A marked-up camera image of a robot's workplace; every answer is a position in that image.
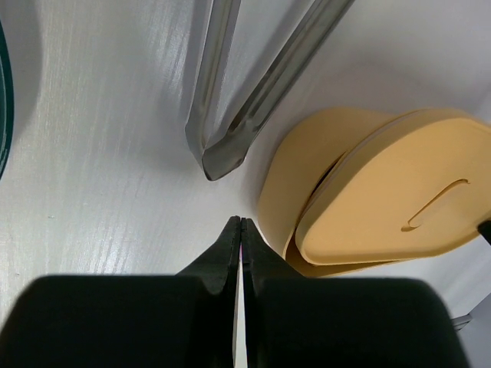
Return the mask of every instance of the white surface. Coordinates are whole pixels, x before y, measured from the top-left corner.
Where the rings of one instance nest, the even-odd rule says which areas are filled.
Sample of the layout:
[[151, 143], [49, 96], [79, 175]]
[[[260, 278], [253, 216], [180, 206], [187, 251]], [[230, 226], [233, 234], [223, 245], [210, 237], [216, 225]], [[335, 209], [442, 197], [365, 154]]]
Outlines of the white surface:
[[[229, 216], [254, 217], [279, 140], [323, 107], [451, 105], [491, 117], [491, 3], [358, 1], [244, 166], [207, 182], [184, 137], [199, 1], [0, 0], [17, 113], [0, 182], [2, 318], [41, 274], [180, 270]], [[235, 50], [244, 57], [229, 65], [224, 98], [237, 98], [236, 81], [247, 78], [262, 47], [272, 52], [265, 39], [278, 29], [275, 16], [288, 13], [278, 10], [284, 7], [282, 0], [254, 0], [244, 8], [253, 13], [239, 19]], [[364, 274], [424, 279], [456, 317], [491, 291], [490, 270], [491, 249], [478, 239], [439, 258]]]

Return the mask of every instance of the plastic lid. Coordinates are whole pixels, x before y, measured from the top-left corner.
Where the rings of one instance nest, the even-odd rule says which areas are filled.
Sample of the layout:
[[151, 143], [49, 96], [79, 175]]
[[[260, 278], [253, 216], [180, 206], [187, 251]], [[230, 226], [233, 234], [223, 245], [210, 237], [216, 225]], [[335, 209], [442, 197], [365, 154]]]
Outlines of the plastic lid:
[[491, 217], [491, 129], [458, 110], [399, 117], [346, 152], [300, 216], [312, 265], [434, 256]]

